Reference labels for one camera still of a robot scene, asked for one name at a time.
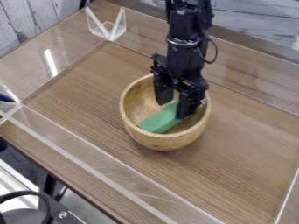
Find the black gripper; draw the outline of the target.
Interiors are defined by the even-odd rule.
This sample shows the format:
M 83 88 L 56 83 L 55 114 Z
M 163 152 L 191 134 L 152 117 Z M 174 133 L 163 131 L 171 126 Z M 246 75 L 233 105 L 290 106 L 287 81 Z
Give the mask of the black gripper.
M 159 105 L 174 99 L 174 90 L 179 92 L 176 118 L 191 116 L 206 102 L 209 83 L 203 78 L 202 69 L 207 60 L 207 40 L 192 38 L 167 39 L 167 54 L 152 55 L 154 92 Z

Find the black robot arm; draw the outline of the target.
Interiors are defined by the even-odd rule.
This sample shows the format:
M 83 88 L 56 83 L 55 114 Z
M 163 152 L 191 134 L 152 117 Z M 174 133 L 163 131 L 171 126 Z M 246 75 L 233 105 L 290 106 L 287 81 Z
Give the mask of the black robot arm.
M 179 94 L 175 117 L 191 116 L 206 100 L 209 82 L 203 78 L 209 43 L 207 30 L 213 26 L 211 0 L 166 0 L 166 14 L 170 30 L 167 34 L 167 55 L 152 55 L 154 93 L 159 105 Z

